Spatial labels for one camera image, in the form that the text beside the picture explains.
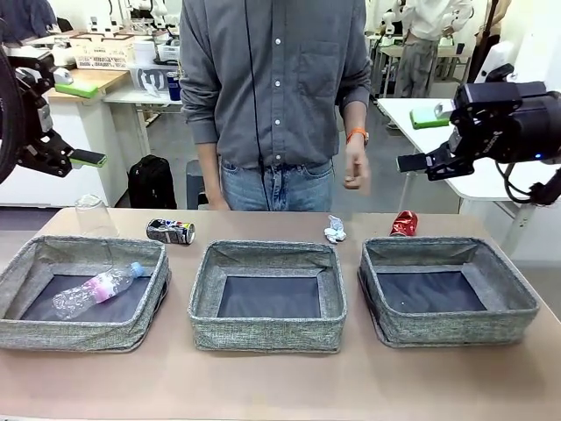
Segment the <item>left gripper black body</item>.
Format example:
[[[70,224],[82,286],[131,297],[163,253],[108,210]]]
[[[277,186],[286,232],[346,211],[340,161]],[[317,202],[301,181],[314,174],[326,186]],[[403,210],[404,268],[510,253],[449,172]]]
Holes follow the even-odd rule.
[[[31,146],[34,150],[47,150],[51,140],[53,122],[47,100],[32,88],[19,87],[22,111],[18,118],[19,132],[15,137],[17,150]]]

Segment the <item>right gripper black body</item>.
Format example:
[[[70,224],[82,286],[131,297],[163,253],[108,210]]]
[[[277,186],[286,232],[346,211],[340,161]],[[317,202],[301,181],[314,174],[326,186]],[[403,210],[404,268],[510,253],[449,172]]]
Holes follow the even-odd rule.
[[[560,93],[543,82],[465,84],[453,103],[454,158],[508,164],[560,156]]]

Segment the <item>person's left hand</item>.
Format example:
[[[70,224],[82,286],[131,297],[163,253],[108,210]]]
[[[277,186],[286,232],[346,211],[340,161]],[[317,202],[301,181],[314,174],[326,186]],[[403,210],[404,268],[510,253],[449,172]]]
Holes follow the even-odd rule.
[[[362,138],[351,139],[345,147],[344,187],[350,190],[370,189],[371,172]]]

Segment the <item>person's right hand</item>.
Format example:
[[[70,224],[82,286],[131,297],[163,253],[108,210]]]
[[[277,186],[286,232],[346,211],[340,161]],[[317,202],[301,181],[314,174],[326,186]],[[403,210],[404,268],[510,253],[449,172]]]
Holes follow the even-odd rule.
[[[231,208],[224,199],[220,189],[210,189],[205,191],[205,196],[209,202],[209,208],[214,211],[229,211]]]

